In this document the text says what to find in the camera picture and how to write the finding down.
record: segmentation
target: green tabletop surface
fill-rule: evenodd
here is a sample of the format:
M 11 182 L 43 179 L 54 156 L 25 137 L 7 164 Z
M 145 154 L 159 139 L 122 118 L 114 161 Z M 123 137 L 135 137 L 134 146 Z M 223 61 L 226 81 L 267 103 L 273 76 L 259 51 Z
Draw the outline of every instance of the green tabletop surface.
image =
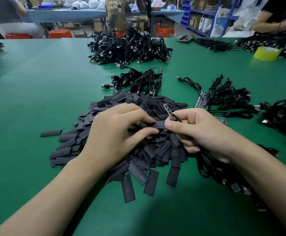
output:
M 113 64 L 89 63 L 89 39 L 4 40 L 0 54 L 0 224 L 46 186 L 61 170 L 49 155 L 59 136 L 42 131 L 74 127 L 91 101 L 112 90 L 111 75 L 128 72 Z M 214 52 L 196 43 L 166 39 L 173 48 L 168 64 L 132 63 L 137 70 L 163 67 L 161 95 L 193 107 L 198 94 L 177 80 L 190 77 L 207 91 L 220 74 L 235 88 L 251 91 L 251 103 L 286 99 L 286 59 L 253 58 L 244 50 Z M 228 126 L 255 143 L 283 153 L 286 137 L 253 119 L 227 119 Z M 132 178 L 136 200 L 124 203 L 121 183 L 100 180 L 70 222 L 65 235 L 280 235 L 280 224 L 258 212 L 249 196 L 234 193 L 198 173 L 196 160 L 181 165 L 176 188 L 166 184 L 169 166 L 157 167 L 154 197 Z

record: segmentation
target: yellow tape roll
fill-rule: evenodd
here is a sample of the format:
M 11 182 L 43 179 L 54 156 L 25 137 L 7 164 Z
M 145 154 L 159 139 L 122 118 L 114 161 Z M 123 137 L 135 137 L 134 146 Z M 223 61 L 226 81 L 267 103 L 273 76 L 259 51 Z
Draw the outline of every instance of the yellow tape roll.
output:
M 274 61 L 279 56 L 280 52 L 282 52 L 282 50 L 280 50 L 280 49 L 260 46 L 256 50 L 253 57 L 260 59 L 260 60 Z

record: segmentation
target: blue table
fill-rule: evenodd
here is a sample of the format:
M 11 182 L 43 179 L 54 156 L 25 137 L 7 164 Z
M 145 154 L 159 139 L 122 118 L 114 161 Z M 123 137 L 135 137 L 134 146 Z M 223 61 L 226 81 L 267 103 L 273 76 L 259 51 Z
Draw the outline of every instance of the blue table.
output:
M 79 22 L 86 20 L 102 19 L 107 16 L 105 10 L 97 9 L 55 9 L 55 10 L 28 10 L 28 18 L 23 18 L 23 22 L 29 23 L 53 23 L 53 22 Z M 133 11 L 132 16 L 142 16 L 139 11 Z M 173 21 L 179 23 L 183 11 L 172 10 L 167 11 L 162 9 L 161 11 L 152 11 L 152 16 L 164 15 L 165 17 L 172 19 Z

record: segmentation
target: orange stool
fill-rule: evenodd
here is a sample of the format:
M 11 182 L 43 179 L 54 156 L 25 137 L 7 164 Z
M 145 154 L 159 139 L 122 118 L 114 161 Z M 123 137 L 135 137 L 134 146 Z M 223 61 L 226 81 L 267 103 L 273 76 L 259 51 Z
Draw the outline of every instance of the orange stool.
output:
M 125 30 L 124 31 L 116 31 L 116 36 L 119 38 L 123 38 L 123 36 L 125 35 Z
M 172 27 L 158 27 L 156 28 L 155 36 L 161 34 L 163 38 L 168 37 L 169 34 L 175 34 L 175 31 Z
M 50 39 L 73 38 L 71 32 L 66 29 L 51 30 L 48 34 Z
M 29 34 L 5 34 L 6 39 L 31 39 Z

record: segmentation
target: person's left hand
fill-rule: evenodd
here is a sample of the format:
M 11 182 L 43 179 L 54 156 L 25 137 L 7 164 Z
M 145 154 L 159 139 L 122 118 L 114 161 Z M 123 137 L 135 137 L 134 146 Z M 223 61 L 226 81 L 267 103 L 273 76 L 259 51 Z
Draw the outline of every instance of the person's left hand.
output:
M 139 122 L 154 123 L 139 106 L 123 103 L 95 116 L 85 147 L 84 160 L 94 160 L 102 170 L 108 170 L 129 153 L 145 137 L 157 134 L 156 128 L 145 127 L 134 135 L 128 127 Z

